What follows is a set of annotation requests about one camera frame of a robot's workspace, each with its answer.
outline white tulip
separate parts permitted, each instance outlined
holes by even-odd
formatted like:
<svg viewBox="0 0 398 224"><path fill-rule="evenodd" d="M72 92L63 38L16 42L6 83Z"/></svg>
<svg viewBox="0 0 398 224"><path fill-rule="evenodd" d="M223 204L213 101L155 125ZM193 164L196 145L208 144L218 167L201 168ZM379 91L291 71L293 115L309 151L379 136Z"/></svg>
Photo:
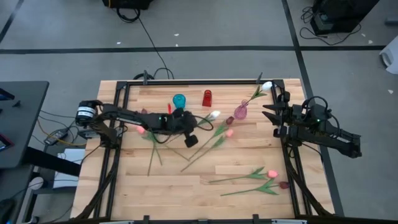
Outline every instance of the white tulip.
<svg viewBox="0 0 398 224"><path fill-rule="evenodd" d="M221 112L219 112L219 111L213 111L213 112L211 112L209 119L215 120L220 114L221 114Z"/></svg>
<svg viewBox="0 0 398 224"><path fill-rule="evenodd" d="M268 91L271 89L271 87L272 87L272 82L266 82L266 83L262 84L261 88L263 91Z"/></svg>

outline pink vase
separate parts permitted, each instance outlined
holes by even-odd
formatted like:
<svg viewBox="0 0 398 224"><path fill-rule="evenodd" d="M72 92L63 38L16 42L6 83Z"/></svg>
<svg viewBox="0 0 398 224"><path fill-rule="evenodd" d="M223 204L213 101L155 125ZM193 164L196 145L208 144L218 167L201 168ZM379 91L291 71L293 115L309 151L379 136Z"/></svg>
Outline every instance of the pink vase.
<svg viewBox="0 0 398 224"><path fill-rule="evenodd" d="M247 100L242 100L242 105L238 106L234 112L234 117L236 119L242 120L246 118L246 116L248 115L248 108L247 108L248 104L249 103Z"/></svg>

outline pink flower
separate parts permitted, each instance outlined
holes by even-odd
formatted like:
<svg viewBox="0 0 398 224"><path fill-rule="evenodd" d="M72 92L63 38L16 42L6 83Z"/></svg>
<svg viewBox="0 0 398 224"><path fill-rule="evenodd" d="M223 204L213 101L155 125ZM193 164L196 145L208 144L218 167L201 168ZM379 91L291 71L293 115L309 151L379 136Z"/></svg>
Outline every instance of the pink flower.
<svg viewBox="0 0 398 224"><path fill-rule="evenodd" d="M144 134L145 133L145 129L143 127L141 127L141 126L137 126L136 129L137 129L138 133L140 133L140 134Z"/></svg>
<svg viewBox="0 0 398 224"><path fill-rule="evenodd" d="M269 170L268 173L267 173L267 176L268 176L269 178L275 178L275 177L278 176L278 172L276 172L276 171L274 171L274 170Z"/></svg>
<svg viewBox="0 0 398 224"><path fill-rule="evenodd" d="M234 121L234 117L232 117L232 116L230 116L226 121L225 121L225 123L227 124L227 125L231 125L232 124L232 122Z"/></svg>
<svg viewBox="0 0 398 224"><path fill-rule="evenodd" d="M290 184L286 181L281 181L279 182L279 187L282 189L288 189L290 187Z"/></svg>
<svg viewBox="0 0 398 224"><path fill-rule="evenodd" d="M234 130L229 129L229 130L225 133L225 136L227 136L228 138L230 138L233 134L234 134Z"/></svg>

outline wooden tabletop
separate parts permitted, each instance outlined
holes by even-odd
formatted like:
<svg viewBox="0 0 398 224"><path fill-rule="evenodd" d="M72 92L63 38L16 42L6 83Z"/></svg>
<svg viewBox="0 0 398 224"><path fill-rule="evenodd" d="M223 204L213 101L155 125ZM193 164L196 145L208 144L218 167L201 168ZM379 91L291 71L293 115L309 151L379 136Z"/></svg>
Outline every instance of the wooden tabletop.
<svg viewBox="0 0 398 224"><path fill-rule="evenodd" d="M285 89L291 94L290 104L301 104L304 94L300 80L284 81ZM102 81L98 100L113 103L116 82ZM213 93L211 108L201 105L203 93L207 89ZM221 115L213 122L216 128L224 119L233 115L234 109L242 100L250 99L255 89L256 85L132 86L127 108L134 111L145 108L150 113L166 113L167 103L172 104L173 96L181 93L187 98L186 110L195 115L206 116L214 110L221 111ZM153 145L150 141L142 139L136 129L128 124L129 129L123 136L112 220L142 220L144 215L150 215L151 220L246 219L252 218L253 214L259 214L260 218L293 218L288 189L274 187L273 190L279 195L253 191L222 197L221 194L260 187L266 181L237 179L209 183L211 180L250 174L260 167L265 167L265 171L278 171L279 176L275 183L287 181L280 140L272 136L275 126L261 113L265 110L262 105L266 104L273 104L270 92L267 96L250 102L247 118L242 121L235 120L231 125L231 129L234 130L231 138L183 172L180 170L188 161L170 149L159 146L163 165L160 165L155 155L150 176L147 176ZM169 146L185 157L190 157L213 132L196 128L194 134L197 135L199 143L190 149L185 147L183 136L169 143ZM98 144L98 139L88 141L86 154ZM333 212L320 155L305 146L299 150L308 188L329 212ZM96 192L103 156L104 149L100 148L84 161L71 217L78 215ZM109 168L112 161L113 153L109 160ZM301 192L298 187L296 189L300 211L304 213ZM103 197L102 215L107 199L108 192Z"/></svg>

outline wire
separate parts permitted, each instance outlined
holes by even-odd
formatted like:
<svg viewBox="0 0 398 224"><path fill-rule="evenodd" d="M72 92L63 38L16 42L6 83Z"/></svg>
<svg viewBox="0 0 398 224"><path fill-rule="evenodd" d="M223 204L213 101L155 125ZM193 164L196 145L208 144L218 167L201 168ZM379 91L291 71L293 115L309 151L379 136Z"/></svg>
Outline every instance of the wire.
<svg viewBox="0 0 398 224"><path fill-rule="evenodd" d="M44 110L40 110L40 112L43 112L45 114L52 115L52 116L58 116L60 118L73 118L73 119L75 119L75 117L72 117L72 116L63 116L63 115L52 114L52 113L46 112Z"/></svg>
<svg viewBox="0 0 398 224"><path fill-rule="evenodd" d="M322 163L323 163L323 157L322 157L322 154L319 152L319 150L316 150L314 147L311 147L311 146L309 146L309 145L307 145L307 144L305 144L305 143L302 143L302 145L303 145L303 146L307 146L308 148L310 148L310 149L314 150L315 152L317 152L317 153L319 154L319 156L321 157L321 161L322 161ZM293 158L294 158L294 156L292 155L293 146L289 146L289 147L290 147L290 150L289 150L289 157L293 159Z"/></svg>
<svg viewBox="0 0 398 224"><path fill-rule="evenodd" d="M85 145L85 143L84 143L84 144L72 144L72 143L63 141L63 140L61 140L61 139L59 139L59 138L56 138L56 137L52 136L51 134L49 134L49 133L47 133L47 132L44 131L42 125L40 124L40 120L37 120L37 124L39 125L40 130L41 130L44 134L46 134L46 135L47 135L48 137L50 137L50 138L56 139L57 141L59 141L59 142L61 142L61 143L64 143L64 144L69 145L69 146L84 146L84 145Z"/></svg>
<svg viewBox="0 0 398 224"><path fill-rule="evenodd" d="M214 129L213 124L212 124L209 120L207 120L206 118L202 118L201 116L196 116L196 115L193 115L193 116L196 117L196 118L200 118L200 119L206 121L206 122L207 122L208 124L210 124L210 126L211 126L210 129L205 129L205 128L201 127L201 126L197 126L198 128L200 128L200 129L202 129L202 130L205 130L205 131L211 131L211 130Z"/></svg>
<svg viewBox="0 0 398 224"><path fill-rule="evenodd" d="M170 74L172 75L172 78L174 79L174 74L173 74L173 72L172 72L170 69L168 69L168 68L158 68L158 69L155 71L155 73L154 73L154 78L156 78L157 72L160 71L161 69L164 69L164 70L166 70L166 71L169 71Z"/></svg>
<svg viewBox="0 0 398 224"><path fill-rule="evenodd" d="M167 68L166 63L164 62L162 56L160 56L160 53L157 51L157 48L156 48L156 46L155 46L155 43L154 43L154 41L152 40L152 38L150 37L150 35L149 35L149 33L148 33L148 30L145 28L145 25L144 25L144 23L141 21L141 18L140 18L140 17L138 17L138 21L141 23L142 28L144 28L145 33L147 33L148 38L149 38L150 42L152 43L152 46L154 46L154 49L155 49L157 55L159 56L159 58L160 58L161 61L163 62L164 68L166 69L166 72L167 72L167 77L170 79L170 77L169 77L169 69Z"/></svg>
<svg viewBox="0 0 398 224"><path fill-rule="evenodd" d="M349 36L351 36L351 35L356 34L357 32L359 32L359 31L362 29L362 26L361 26L360 23L358 23L358 26L359 26L359 29L358 29L357 31L352 31L352 32L350 32L350 33L349 33L345 38L343 38L341 41L337 41L337 42L335 42L335 43L333 43L333 44L331 44L331 43L329 43L329 42L323 40L324 37L317 36L317 35L314 34L310 29L308 29L308 28L306 28L306 27L303 27L303 28L300 29L300 36L301 36L301 38L306 39L306 40L318 39L318 40L324 42L325 44L327 44L328 46L334 46L334 45L343 43ZM314 37L304 37L303 34L302 34L303 30L309 31L309 33L311 33L312 35L314 35Z"/></svg>
<svg viewBox="0 0 398 224"><path fill-rule="evenodd" d="M45 146L44 142L40 141L36 136L32 135L32 137Z"/></svg>
<svg viewBox="0 0 398 224"><path fill-rule="evenodd" d="M75 160L75 161L72 161L72 162L81 161L80 165L82 165L83 162L85 161L85 159L86 159L89 155L91 155L93 152L95 152L97 149L99 149L101 146L102 146L102 145L97 146L97 147L96 147L95 149L93 149L89 154L87 154L85 157L83 157L83 159L78 159L78 160Z"/></svg>
<svg viewBox="0 0 398 224"><path fill-rule="evenodd" d="M46 120L46 121L51 121L51 122L54 122L54 123L61 124L61 125L63 125L63 126L65 127L65 129L58 129L58 130L56 130L55 133L56 133L57 131L60 131L60 130L67 130L67 131L72 135L72 139L75 138L75 135L73 135L72 131L70 130L70 127L71 127L72 124L75 122L75 120L73 120L73 122L72 122L72 123L69 125L69 127L68 127L66 124L64 124L64 123L62 123L62 122L54 121L54 120L52 120L52 119L43 118L43 117L40 116L40 115L39 115L39 117L42 118L42 119L44 119L44 120Z"/></svg>
<svg viewBox="0 0 398 224"><path fill-rule="evenodd" d="M336 139L339 135L340 135L340 123L338 122L337 118L331 114L331 117L336 121L337 124L337 131L333 134L334 135L334 139Z"/></svg>

